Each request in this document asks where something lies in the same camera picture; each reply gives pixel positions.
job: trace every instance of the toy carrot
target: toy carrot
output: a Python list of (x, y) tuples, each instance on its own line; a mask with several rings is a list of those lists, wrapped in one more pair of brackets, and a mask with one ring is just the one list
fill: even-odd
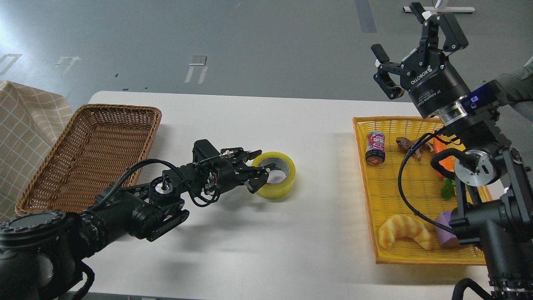
[[(435, 154), (447, 149), (446, 145), (439, 141), (438, 139), (433, 139), (433, 149), (435, 150)], [(443, 166), (446, 170), (453, 172), (454, 171), (454, 160), (451, 159), (451, 156), (441, 160), (439, 162), (441, 166)], [(437, 176), (440, 178), (440, 180), (444, 181), (444, 185), (442, 186), (440, 190), (440, 196), (444, 201), (449, 201), (451, 197), (455, 195), (455, 180), (445, 178), (441, 173), (437, 171)]]
[[(439, 152), (441, 152), (443, 150), (446, 150), (447, 147), (446, 147), (446, 145), (443, 142), (441, 142), (438, 139), (434, 138), (433, 139), (433, 149), (435, 150), (435, 154), (437, 154), (437, 153), (439, 153)], [(454, 171), (454, 160), (451, 159), (451, 156), (441, 160), (439, 163), (446, 170), (451, 171), (451, 172)], [(437, 172), (437, 176), (439, 176), (440, 180), (444, 180), (444, 176), (441, 173)]]

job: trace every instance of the yellow plastic tray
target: yellow plastic tray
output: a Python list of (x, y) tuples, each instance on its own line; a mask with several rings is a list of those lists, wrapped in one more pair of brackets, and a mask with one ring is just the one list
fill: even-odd
[[(483, 252), (474, 246), (441, 248), (434, 226), (424, 221), (425, 227), (433, 236), (435, 249), (432, 251), (424, 250), (409, 238), (398, 239), (389, 250), (377, 243), (379, 227), (390, 216), (405, 214), (415, 217), (398, 192), (398, 170), (406, 152), (398, 148), (396, 138), (417, 139), (426, 132), (442, 128), (441, 121), (420, 117), (355, 117), (352, 121), (365, 190), (368, 229), (376, 263), (485, 265)], [(385, 162), (378, 166), (368, 165), (365, 161), (366, 135), (371, 131), (385, 134)], [(421, 161), (409, 159), (403, 170), (402, 187), (407, 200), (417, 210), (435, 219), (443, 210), (457, 207), (457, 199), (454, 197), (450, 201), (444, 201), (441, 198), (440, 188), (443, 182), (430, 166), (432, 156), (429, 151), (422, 151)], [(484, 201), (491, 200), (486, 187), (480, 188), (479, 192)]]

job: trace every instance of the tape roll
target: tape roll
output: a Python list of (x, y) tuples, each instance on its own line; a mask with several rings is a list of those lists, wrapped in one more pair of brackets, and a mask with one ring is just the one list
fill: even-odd
[(293, 189), (296, 168), (294, 167), (293, 161), (287, 155), (279, 152), (266, 152), (259, 155), (252, 162), (252, 166), (262, 167), (271, 163), (276, 164), (276, 168), (280, 169), (286, 178), (278, 183), (267, 183), (263, 185), (257, 193), (267, 199), (279, 199)]

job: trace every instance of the checkered cloth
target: checkered cloth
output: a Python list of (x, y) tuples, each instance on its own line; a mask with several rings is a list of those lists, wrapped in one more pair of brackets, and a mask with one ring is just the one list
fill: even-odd
[(67, 125), (72, 110), (60, 95), (0, 81), (0, 222)]

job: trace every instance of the robotiq logo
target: robotiq logo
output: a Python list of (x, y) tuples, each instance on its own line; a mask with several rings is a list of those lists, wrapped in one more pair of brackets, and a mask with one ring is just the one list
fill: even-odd
[(424, 78), (424, 76), (426, 76), (427, 74), (429, 74), (431, 72), (433, 72), (433, 70), (431, 69), (431, 66), (428, 66), (427, 70), (423, 71), (415, 79), (411, 80), (411, 84), (417, 83), (420, 79)]

